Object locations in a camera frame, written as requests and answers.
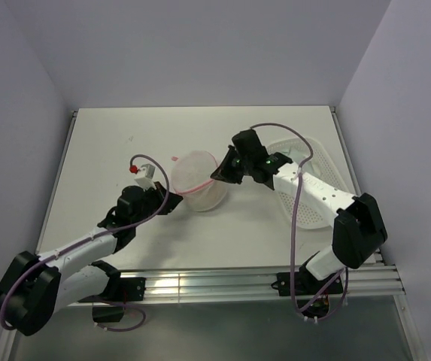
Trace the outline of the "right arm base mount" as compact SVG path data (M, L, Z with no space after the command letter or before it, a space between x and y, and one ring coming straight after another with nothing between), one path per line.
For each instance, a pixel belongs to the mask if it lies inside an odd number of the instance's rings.
M310 273L294 272L294 293L297 298L297 305L299 308L305 306L307 300L299 301L300 296L314 296L332 277L330 275L326 279L319 281L314 278ZM276 280L271 284L271 288L278 292L281 297L290 296L290 273L279 272L276 274ZM324 317L329 313L329 295L339 295L343 292L342 280L338 276L322 293L318 296L317 300L308 307L302 314L305 317L315 318Z

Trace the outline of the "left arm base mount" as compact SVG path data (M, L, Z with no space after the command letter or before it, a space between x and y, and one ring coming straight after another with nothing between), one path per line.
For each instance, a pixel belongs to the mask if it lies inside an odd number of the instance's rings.
M88 296L80 303L102 303L103 306L92 306L92 319L95 323L119 323L124 316L141 315L132 308L127 308L130 302L140 302L144 299L146 278L121 278L107 295Z

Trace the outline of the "white mesh laundry bag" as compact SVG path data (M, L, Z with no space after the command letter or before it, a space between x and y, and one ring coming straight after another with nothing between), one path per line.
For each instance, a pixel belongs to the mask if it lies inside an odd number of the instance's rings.
M193 150L184 156L173 156L171 160L171 189L182 196L191 211L210 211L223 201L227 187L211 178L219 166L211 153Z

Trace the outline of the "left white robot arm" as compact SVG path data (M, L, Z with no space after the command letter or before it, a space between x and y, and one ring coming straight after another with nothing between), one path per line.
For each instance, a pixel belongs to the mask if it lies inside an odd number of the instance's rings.
M57 311L85 299L118 306L120 271L104 258L127 246L140 225L170 214L182 200L159 182L147 189L129 186L85 236L45 253L18 253L0 280L2 328L33 335Z

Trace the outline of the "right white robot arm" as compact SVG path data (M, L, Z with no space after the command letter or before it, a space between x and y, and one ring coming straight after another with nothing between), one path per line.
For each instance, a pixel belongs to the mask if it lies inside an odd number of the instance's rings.
M211 179L240 184L245 176L271 190L292 196L317 212L332 227L332 243L306 262L300 284L316 293L326 279L343 268L359 268L386 240L378 203L368 193L347 193L304 171L308 158L270 153L254 129L232 137L232 143Z

